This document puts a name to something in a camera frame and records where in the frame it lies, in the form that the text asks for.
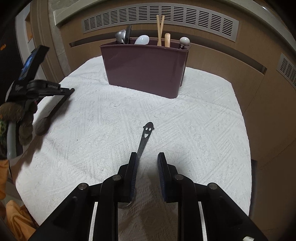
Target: silver spoon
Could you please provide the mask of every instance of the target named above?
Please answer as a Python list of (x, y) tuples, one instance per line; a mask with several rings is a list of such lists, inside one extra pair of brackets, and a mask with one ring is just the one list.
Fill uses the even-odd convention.
[(119, 32), (117, 32), (115, 34), (115, 38), (116, 38), (116, 41), (119, 43), (119, 44), (124, 44), (124, 39), (126, 37), (126, 30), (123, 29), (123, 30), (120, 30)]
[[(142, 133), (142, 137), (141, 137), (141, 141), (140, 141), (140, 145), (137, 151), (137, 156), (138, 156), (138, 161), (140, 161), (140, 158), (143, 154), (143, 151), (145, 149), (145, 146), (148, 142), (148, 139), (151, 135), (151, 132), (154, 130), (153, 127), (153, 123), (152, 122), (148, 122), (145, 126), (143, 126), (144, 130)], [(135, 189), (135, 193), (133, 195), (133, 199), (130, 203), (126, 203), (126, 202), (119, 202), (118, 203), (118, 208), (126, 208), (127, 206), (129, 206), (132, 202), (135, 201), (136, 198), (136, 189)]]

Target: metal screw head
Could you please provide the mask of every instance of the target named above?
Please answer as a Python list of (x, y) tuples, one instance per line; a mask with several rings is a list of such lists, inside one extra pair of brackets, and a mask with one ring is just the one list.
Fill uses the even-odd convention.
[(184, 179), (184, 176), (181, 175), (181, 174), (177, 174), (177, 175), (175, 175), (175, 179), (178, 180), (178, 181), (180, 181), (180, 180), (183, 180)]
[(216, 190), (218, 188), (218, 186), (217, 186), (216, 183), (210, 183), (209, 188), (212, 189), (212, 190)]
[(119, 181), (119, 180), (121, 179), (121, 176), (118, 175), (118, 174), (115, 174), (115, 175), (112, 177), (112, 179), (113, 179), (114, 181)]
[(78, 188), (79, 188), (80, 190), (84, 190), (84, 189), (87, 188), (87, 184), (86, 184), (86, 183), (80, 183), (80, 184), (78, 185)]

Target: gray plastic part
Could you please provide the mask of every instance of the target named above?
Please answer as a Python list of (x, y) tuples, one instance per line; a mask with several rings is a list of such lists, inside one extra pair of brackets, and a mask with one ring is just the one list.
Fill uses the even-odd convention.
[(17, 157), (16, 149), (16, 122), (9, 122), (7, 130), (7, 160), (11, 160)]

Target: chopstick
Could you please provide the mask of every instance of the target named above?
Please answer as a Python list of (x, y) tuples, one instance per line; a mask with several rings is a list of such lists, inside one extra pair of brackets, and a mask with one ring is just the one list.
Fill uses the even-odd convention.
[(158, 36), (157, 46), (160, 46), (159, 43), (161, 43), (161, 35), (160, 35), (159, 15), (156, 15), (156, 20), (157, 20), (157, 36)]
[(157, 20), (157, 35), (158, 35), (157, 46), (162, 46), (161, 36), (163, 34), (163, 24), (165, 21), (165, 16), (164, 15), (161, 16), (161, 25), (160, 25), (160, 21), (159, 21), (159, 15), (156, 15), (156, 20)]

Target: small screen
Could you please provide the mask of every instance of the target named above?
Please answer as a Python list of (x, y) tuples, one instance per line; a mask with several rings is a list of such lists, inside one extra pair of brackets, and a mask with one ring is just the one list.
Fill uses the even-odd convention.
[(31, 55), (27, 58), (25, 64), (24, 64), (24, 67), (20, 73), (20, 77), (19, 77), (19, 80), (22, 80), (24, 77), (26, 77), (26, 73), (28, 71), (28, 69), (30, 68), (30, 65), (32, 63), (32, 60), (34, 58), (36, 54), (36, 50), (33, 50), (33, 52), (31, 53)]

